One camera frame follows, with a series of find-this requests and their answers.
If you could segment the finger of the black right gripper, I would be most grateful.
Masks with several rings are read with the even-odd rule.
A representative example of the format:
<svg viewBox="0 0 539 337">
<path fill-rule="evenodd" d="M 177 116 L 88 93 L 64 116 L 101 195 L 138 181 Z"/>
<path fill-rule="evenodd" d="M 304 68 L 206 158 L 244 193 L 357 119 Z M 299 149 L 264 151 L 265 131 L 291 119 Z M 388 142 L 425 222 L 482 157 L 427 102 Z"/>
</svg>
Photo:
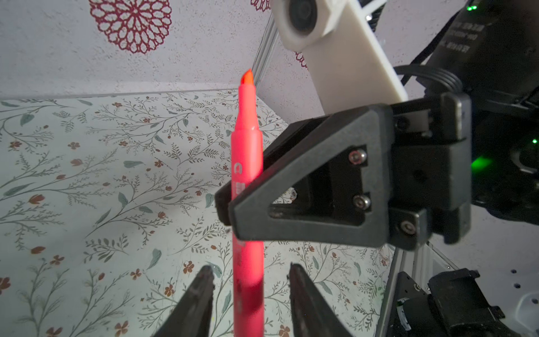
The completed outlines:
<svg viewBox="0 0 539 337">
<path fill-rule="evenodd" d="M 387 244 L 393 143 L 387 105 L 292 123 L 265 150 L 262 174 L 228 199 L 228 223 L 243 241 Z"/>
<path fill-rule="evenodd" d="M 259 202 L 276 183 L 281 183 L 290 176 L 297 178 L 286 187 L 293 188 L 298 196 L 290 204 L 278 204 L 273 199 L 255 207 L 252 204 L 241 208 L 234 202 L 233 183 L 229 182 L 216 192 L 215 202 L 219 220 L 226 226 L 257 225 L 266 226 L 268 220 L 290 220 L 294 223 L 322 222 L 330 223 L 333 215 L 333 201 L 328 164 L 323 161 L 317 167 L 305 161 L 305 151 L 321 140 L 318 132 L 326 117 L 306 119 L 290 124 L 263 153 L 263 170 L 260 178 L 255 179 L 257 195 L 248 193 L 246 199 Z"/>
</svg>

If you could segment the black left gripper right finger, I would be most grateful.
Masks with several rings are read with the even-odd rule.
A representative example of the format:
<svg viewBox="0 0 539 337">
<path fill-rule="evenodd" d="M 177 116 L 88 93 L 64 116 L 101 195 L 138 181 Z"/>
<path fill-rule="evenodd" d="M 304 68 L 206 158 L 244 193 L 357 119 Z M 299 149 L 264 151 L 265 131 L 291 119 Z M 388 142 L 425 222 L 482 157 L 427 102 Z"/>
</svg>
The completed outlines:
<svg viewBox="0 0 539 337">
<path fill-rule="evenodd" d="M 352 336 L 320 294 L 302 265 L 291 264 L 288 279 L 294 336 Z"/>
</svg>

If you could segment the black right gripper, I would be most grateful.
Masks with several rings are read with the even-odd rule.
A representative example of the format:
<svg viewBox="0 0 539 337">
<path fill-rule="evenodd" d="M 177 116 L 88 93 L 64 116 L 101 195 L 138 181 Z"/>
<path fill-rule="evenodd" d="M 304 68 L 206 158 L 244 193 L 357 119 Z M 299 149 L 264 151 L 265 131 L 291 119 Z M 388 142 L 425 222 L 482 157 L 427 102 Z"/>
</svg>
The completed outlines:
<svg viewBox="0 0 539 337">
<path fill-rule="evenodd" d="M 472 206 L 537 225 L 537 1 L 467 1 L 396 70 L 425 96 L 393 107 L 389 243 L 455 244 Z"/>
</svg>

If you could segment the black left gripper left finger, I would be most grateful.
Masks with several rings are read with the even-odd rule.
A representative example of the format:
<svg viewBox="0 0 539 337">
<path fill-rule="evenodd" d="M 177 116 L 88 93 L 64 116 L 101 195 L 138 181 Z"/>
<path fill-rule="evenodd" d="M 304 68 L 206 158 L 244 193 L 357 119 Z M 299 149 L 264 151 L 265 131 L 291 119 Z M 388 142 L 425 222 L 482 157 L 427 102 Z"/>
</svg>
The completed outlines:
<svg viewBox="0 0 539 337">
<path fill-rule="evenodd" d="M 214 274 L 205 265 L 196 275 L 155 337 L 209 336 L 213 310 Z"/>
</svg>

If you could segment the pink highlighter pen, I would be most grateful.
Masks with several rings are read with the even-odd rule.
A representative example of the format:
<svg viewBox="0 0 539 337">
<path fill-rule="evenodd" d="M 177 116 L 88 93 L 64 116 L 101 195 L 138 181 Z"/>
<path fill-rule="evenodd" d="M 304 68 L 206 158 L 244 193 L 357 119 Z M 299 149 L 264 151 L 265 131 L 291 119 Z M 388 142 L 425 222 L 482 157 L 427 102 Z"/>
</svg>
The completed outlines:
<svg viewBox="0 0 539 337">
<path fill-rule="evenodd" d="M 239 86 L 239 112 L 231 135 L 233 220 L 233 297 L 235 336 L 263 336 L 264 312 L 264 244 L 248 241 L 240 227 L 255 222 L 249 185 L 263 170 L 262 132 L 259 129 L 257 98 L 253 73 L 248 70 Z"/>
</svg>

